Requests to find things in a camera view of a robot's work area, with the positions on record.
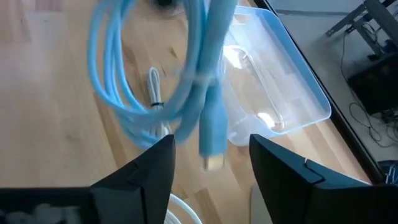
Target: black cable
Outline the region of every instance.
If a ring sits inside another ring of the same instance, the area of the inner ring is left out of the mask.
[[[345,56],[345,42],[346,42],[346,35],[347,35],[347,31],[348,31],[348,26],[349,26],[349,25],[346,26],[346,29],[345,29],[344,34],[343,34],[343,53],[342,53],[341,60],[340,60],[340,72],[341,72],[341,75],[343,76],[343,78],[346,80],[347,83],[348,83],[348,79],[347,79],[346,76],[344,75],[343,62],[344,62],[344,56]],[[380,146],[380,147],[382,147],[382,148],[387,148],[387,147],[395,146],[396,143],[393,143],[393,144],[390,144],[390,145],[387,145],[387,146],[383,146],[382,144],[380,144],[380,142],[382,141],[382,136],[381,136],[381,134],[379,133],[379,131],[377,131],[377,130],[374,128],[374,126],[373,126],[373,124],[372,124],[372,122],[371,122],[371,119],[370,119],[369,115],[367,114],[366,110],[362,107],[362,105],[359,103],[359,101],[358,101],[358,99],[357,99],[357,97],[356,97],[356,94],[354,93],[354,91],[351,89],[350,86],[349,86],[349,90],[350,90],[350,92],[351,92],[351,94],[352,94],[352,96],[353,96],[353,98],[354,98],[354,100],[355,100],[355,102],[350,103],[349,106],[348,106],[349,113],[350,113],[350,115],[353,117],[353,119],[354,119],[356,122],[358,122],[360,125],[362,125],[362,126],[364,126],[364,127],[366,127],[366,128],[368,129],[368,134],[369,134],[369,136],[371,137],[371,139],[372,139],[378,146]],[[365,117],[366,117],[366,119],[367,119],[367,121],[368,121],[368,123],[369,123],[368,125],[367,125],[367,124],[364,124],[364,123],[362,123],[362,122],[360,122],[360,120],[358,120],[358,119],[354,116],[354,114],[353,114],[353,112],[352,112],[352,107],[353,107],[353,106],[357,106],[358,108],[360,108],[360,109],[362,110],[362,112],[364,112]]]
[[[378,38],[378,33],[379,33],[380,30],[375,30],[375,29],[373,28],[373,26],[372,26],[371,24],[369,24],[368,22],[365,22],[365,23],[362,25],[362,28],[365,29],[366,32],[368,32],[368,34],[370,34],[370,35],[373,36],[373,40],[372,40],[372,41],[373,41],[373,43],[376,43],[376,42],[377,42],[377,38]]]

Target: light blue cable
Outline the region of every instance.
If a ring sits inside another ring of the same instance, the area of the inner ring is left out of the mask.
[[[111,107],[122,129],[139,147],[148,148],[159,139],[146,130],[160,122],[180,120],[174,135],[184,142],[197,122],[200,124],[200,154],[204,157],[225,152],[228,117],[217,80],[217,67],[224,38],[238,0],[214,0],[206,13],[203,0],[183,0],[188,21],[188,49],[183,72],[174,94],[162,110],[147,110],[129,89],[123,65],[121,29],[134,0],[102,0],[91,18],[87,62],[90,80],[99,97]],[[103,57],[102,86],[96,71],[98,31],[105,12],[109,13]],[[127,99],[125,105],[119,90]]]

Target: coiled cable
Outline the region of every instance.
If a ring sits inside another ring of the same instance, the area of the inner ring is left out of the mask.
[[[88,71],[93,88],[114,110],[124,132],[141,148],[149,148],[159,140],[147,131],[149,128],[156,127],[161,122],[179,119],[180,125],[174,132],[177,143],[184,142],[197,122],[202,120],[204,122],[200,129],[204,130],[200,132],[200,150],[212,150],[214,145],[219,151],[225,151],[228,120],[222,104],[221,84],[210,85],[210,80],[217,76],[218,59],[237,0],[212,1],[207,16],[203,1],[183,1],[189,28],[185,65],[173,95],[160,110],[145,109],[132,94],[126,80],[121,28],[133,2],[134,0],[102,0],[94,10],[87,50]],[[96,70],[96,46],[105,12],[110,14],[110,18],[105,37],[103,87]],[[122,102],[119,89],[128,105]],[[218,122],[216,133],[211,132],[216,125],[214,120]]]
[[[151,107],[155,110],[161,109],[162,97],[160,95],[160,77],[158,71],[154,67],[151,67],[149,69],[147,75],[147,86],[148,86]],[[168,135],[170,132],[171,132],[170,126],[168,123],[161,123],[158,127],[150,130],[151,134],[158,137],[163,137],[165,135]],[[179,205],[182,209],[184,209],[192,217],[192,220],[196,224],[201,224],[198,215],[183,200],[181,200],[174,194],[170,194],[170,201],[174,202],[175,204]],[[170,210],[167,210],[164,223],[181,224],[180,220]]]

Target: cable connector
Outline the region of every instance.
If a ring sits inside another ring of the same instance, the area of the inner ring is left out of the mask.
[[[228,115],[222,100],[221,85],[210,86],[199,120],[199,155],[204,160],[205,170],[224,166],[228,147],[227,131]]]

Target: metal stand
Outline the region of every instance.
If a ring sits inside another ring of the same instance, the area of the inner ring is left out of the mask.
[[[395,0],[386,0],[383,3],[380,3],[379,0],[365,0],[354,11],[328,30],[328,32],[326,32],[326,36],[330,37],[346,25],[351,24],[352,26],[346,30],[346,32],[350,33],[352,30],[356,29],[366,43],[368,43],[370,48],[372,48],[374,53],[381,57],[383,55],[382,47],[379,45],[377,40],[372,40],[369,32],[366,32],[363,28],[363,24],[374,19],[380,25],[380,28],[382,28],[396,46],[398,46],[398,22],[386,9],[386,7],[391,5],[394,1]],[[364,11],[368,11],[368,13],[356,21],[355,19]]]

